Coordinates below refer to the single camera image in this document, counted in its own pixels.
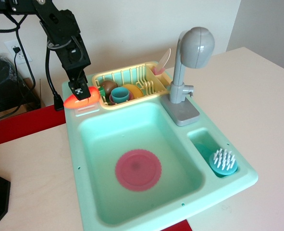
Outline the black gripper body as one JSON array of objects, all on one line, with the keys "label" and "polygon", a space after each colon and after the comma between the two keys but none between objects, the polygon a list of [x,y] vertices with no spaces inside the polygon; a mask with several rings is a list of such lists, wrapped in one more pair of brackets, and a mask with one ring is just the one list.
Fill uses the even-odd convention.
[{"label": "black gripper body", "polygon": [[70,10],[40,9],[39,17],[68,78],[86,78],[84,68],[90,65],[90,59],[74,14]]}]

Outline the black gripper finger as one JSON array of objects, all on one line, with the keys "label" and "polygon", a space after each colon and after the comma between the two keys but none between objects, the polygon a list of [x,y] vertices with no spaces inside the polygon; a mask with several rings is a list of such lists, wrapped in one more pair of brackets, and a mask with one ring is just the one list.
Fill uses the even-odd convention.
[{"label": "black gripper finger", "polygon": [[68,86],[73,95],[77,98],[77,100],[81,101],[90,97],[90,91],[88,89],[87,81],[85,79],[70,81],[68,83]]}]

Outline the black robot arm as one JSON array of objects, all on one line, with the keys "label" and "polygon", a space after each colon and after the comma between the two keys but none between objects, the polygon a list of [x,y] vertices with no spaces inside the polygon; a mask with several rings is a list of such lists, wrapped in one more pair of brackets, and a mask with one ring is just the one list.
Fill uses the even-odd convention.
[{"label": "black robot arm", "polygon": [[84,73],[91,62],[70,10],[58,10],[51,0],[0,0],[0,14],[16,24],[12,29],[0,29],[0,33],[18,31],[20,23],[12,18],[13,15],[36,15],[47,35],[47,48],[56,52],[73,95],[80,101],[91,96]]}]

